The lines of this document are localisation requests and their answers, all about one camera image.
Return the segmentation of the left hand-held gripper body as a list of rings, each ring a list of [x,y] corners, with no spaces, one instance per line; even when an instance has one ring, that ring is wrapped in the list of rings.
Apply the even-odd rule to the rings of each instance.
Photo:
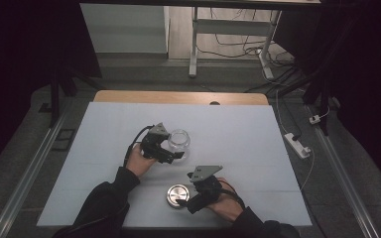
[[[170,133],[163,123],[151,127],[141,142],[144,157],[146,159],[157,159],[160,163],[171,163],[174,160],[174,154],[162,147],[162,143],[168,140],[169,137]]]

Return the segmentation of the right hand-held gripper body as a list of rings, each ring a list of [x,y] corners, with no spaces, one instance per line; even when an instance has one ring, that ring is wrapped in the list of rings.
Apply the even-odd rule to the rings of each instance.
[[[189,200],[189,204],[211,204],[218,200],[221,184],[214,176],[222,166],[197,166],[188,173],[190,182],[194,185],[197,195]]]

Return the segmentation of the round silver metal lid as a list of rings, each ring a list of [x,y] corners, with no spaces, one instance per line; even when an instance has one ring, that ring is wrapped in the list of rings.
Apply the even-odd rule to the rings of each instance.
[[[167,191],[167,203],[175,209],[183,208],[176,203],[176,199],[189,200],[190,197],[191,193],[184,184],[174,184]]]

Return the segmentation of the clear glass jar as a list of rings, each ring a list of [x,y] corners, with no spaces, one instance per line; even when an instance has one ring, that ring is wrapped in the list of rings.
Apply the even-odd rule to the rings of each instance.
[[[172,152],[183,152],[181,160],[185,160],[190,155],[191,137],[187,131],[183,129],[176,129],[171,132],[168,139],[168,145]]]

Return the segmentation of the person's left hand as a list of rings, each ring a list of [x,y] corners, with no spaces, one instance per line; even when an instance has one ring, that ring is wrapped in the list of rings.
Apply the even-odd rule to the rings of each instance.
[[[156,161],[156,159],[146,159],[142,154],[141,145],[136,144],[127,159],[125,168],[140,179]]]

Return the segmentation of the person's right hand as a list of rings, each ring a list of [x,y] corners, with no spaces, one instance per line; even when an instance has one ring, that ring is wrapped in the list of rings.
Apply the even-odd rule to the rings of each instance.
[[[218,178],[218,180],[227,193],[222,193],[219,199],[207,208],[225,221],[233,223],[243,212],[243,207],[235,197],[234,187],[225,178]]]

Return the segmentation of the wooden table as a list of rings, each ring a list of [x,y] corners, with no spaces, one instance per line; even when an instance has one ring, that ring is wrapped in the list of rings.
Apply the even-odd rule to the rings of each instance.
[[[261,93],[228,92],[178,92],[178,91],[134,91],[100,90],[94,102],[157,103],[157,104],[201,104],[201,105],[268,105]]]

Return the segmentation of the pale blue table mat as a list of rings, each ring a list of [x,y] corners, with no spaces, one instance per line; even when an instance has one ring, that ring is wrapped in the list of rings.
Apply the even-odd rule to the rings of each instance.
[[[113,181],[128,146],[148,125],[183,129],[185,158],[155,164],[129,194],[127,228],[219,228],[207,209],[195,214],[167,203],[168,189],[189,183],[196,167],[219,166],[220,176],[263,220],[311,223],[274,111],[269,105],[187,105],[92,102],[39,218],[41,226],[72,224],[89,193]]]

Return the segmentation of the white power strip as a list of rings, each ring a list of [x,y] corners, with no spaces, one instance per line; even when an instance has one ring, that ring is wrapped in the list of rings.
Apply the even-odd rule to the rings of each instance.
[[[284,135],[284,138],[300,159],[306,159],[311,155],[312,150],[309,147],[303,146],[298,136],[295,136],[293,133],[287,133]]]

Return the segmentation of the black metal stand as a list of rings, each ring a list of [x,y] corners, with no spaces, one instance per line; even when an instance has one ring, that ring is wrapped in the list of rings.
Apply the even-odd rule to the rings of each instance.
[[[328,65],[329,54],[332,51],[334,38],[337,35],[337,11],[335,9],[322,10],[317,25],[316,36],[314,40],[314,50],[311,60],[312,72],[310,77],[311,84],[308,91],[304,94],[303,100],[306,104],[314,104],[319,100],[319,122],[317,125],[325,136],[327,131],[327,113],[328,113]]]
[[[60,90],[66,96],[76,96],[77,88],[73,82],[74,72],[70,66],[57,66],[50,79],[51,103],[47,107],[41,107],[46,112],[51,113],[49,127],[53,128],[60,118]]]

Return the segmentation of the dark curtain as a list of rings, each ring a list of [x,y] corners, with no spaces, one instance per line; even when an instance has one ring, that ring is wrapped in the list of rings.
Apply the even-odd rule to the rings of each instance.
[[[0,154],[59,69],[101,76],[82,0],[0,0]]]
[[[381,0],[324,1],[336,5],[331,8],[337,11],[333,43],[348,20],[355,20],[329,64],[328,97],[338,100],[338,119],[381,171]],[[275,34],[275,42],[296,58],[305,74],[312,72],[321,11],[284,11]]]

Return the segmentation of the black rectangular floor frame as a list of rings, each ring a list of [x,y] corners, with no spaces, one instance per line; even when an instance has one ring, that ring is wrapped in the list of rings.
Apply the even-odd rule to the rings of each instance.
[[[60,129],[52,145],[52,150],[68,152],[75,137],[75,129]]]

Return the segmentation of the white desk frame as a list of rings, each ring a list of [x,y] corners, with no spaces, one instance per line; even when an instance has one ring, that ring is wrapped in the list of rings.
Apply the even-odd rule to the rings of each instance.
[[[262,65],[262,72],[266,79],[273,79],[274,75],[267,62],[267,53],[273,40],[275,30],[281,15],[279,10],[272,10],[271,20],[269,22],[256,21],[234,21],[234,20],[213,20],[200,19],[198,17],[198,8],[192,9],[192,39],[190,50],[189,76],[196,77],[197,52],[196,40],[198,34],[219,34],[219,35],[237,35],[237,36],[257,36],[265,37],[265,44],[261,50],[257,51],[258,59]]]

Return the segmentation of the aluminium floor rail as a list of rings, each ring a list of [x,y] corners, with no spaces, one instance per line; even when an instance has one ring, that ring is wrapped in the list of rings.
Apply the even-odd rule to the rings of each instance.
[[[6,238],[16,217],[21,210],[27,195],[34,184],[40,169],[42,168],[46,157],[48,156],[56,137],[69,113],[73,104],[73,99],[69,98],[63,102],[60,117],[46,134],[39,149],[30,160],[27,168],[23,172],[15,189],[0,213],[0,238]]]
[[[376,225],[374,224],[366,205],[357,192],[348,172],[346,171],[340,156],[336,151],[329,136],[326,136],[319,125],[313,126],[317,139],[329,161],[335,177],[344,193],[344,196],[352,209],[352,213],[361,229],[364,238],[380,238]]]

